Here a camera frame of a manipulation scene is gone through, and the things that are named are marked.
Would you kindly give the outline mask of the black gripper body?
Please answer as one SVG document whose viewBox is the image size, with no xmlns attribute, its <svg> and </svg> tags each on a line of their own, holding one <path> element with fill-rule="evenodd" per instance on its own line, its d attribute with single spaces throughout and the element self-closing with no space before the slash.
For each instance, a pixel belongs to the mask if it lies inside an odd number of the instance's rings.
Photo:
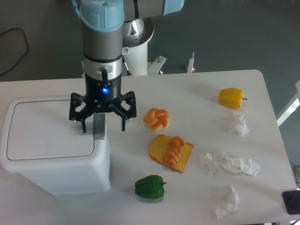
<svg viewBox="0 0 300 225">
<path fill-rule="evenodd" d="M 121 75 L 108 80 L 107 83 L 86 75 L 85 83 L 85 107 L 80 111 L 81 114 L 108 112 L 121 114 Z"/>
</svg>

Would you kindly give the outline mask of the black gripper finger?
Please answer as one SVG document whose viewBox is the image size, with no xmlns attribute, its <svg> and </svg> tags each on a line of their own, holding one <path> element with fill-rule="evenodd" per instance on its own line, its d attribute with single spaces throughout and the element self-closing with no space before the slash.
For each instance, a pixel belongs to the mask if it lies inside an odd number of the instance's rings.
<svg viewBox="0 0 300 225">
<path fill-rule="evenodd" d="M 86 133 L 85 120 L 95 113 L 97 108 L 97 100 L 73 92 L 70 96 L 69 120 L 81 122 L 82 131 Z"/>
<path fill-rule="evenodd" d="M 121 117 L 121 130 L 125 131 L 126 121 L 137 116 L 135 93 L 119 95 L 109 103 L 109 110 Z"/>
</svg>

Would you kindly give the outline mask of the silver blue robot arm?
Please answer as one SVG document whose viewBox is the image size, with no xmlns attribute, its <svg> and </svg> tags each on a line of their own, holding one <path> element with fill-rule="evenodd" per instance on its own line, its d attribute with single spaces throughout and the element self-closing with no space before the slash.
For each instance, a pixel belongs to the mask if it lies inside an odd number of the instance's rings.
<svg viewBox="0 0 300 225">
<path fill-rule="evenodd" d="M 71 94 L 69 119 L 81 122 L 94 113 L 114 112 L 125 122 L 136 117 L 135 93 L 121 94 L 124 25 L 180 11 L 182 0 L 74 0 L 82 22 L 86 94 Z"/>
</svg>

